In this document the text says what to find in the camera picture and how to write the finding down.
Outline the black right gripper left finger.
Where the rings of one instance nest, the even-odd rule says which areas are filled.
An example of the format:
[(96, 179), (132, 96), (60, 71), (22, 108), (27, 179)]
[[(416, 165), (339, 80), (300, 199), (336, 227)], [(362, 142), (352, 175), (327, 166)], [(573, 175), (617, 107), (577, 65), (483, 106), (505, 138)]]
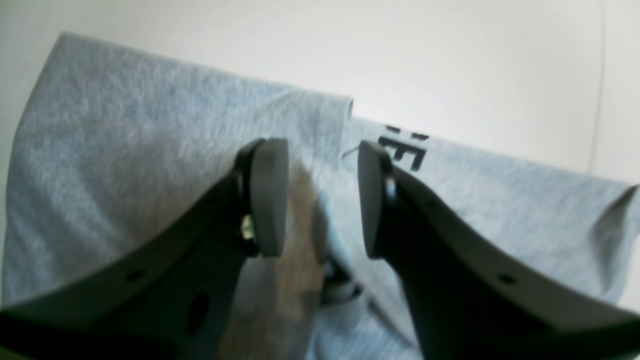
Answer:
[(163, 233), (62, 289), (1, 312), (1, 349), (29, 360), (210, 360), (238, 278), (285, 242), (289, 143), (259, 138)]

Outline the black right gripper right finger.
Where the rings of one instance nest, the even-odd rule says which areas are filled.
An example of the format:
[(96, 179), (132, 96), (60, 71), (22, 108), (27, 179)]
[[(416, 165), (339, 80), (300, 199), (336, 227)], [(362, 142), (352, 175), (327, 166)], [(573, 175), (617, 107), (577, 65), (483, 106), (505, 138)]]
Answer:
[(535, 271), (467, 225), (377, 142), (358, 147), (363, 240), (399, 276), (426, 360), (628, 360), (639, 316)]

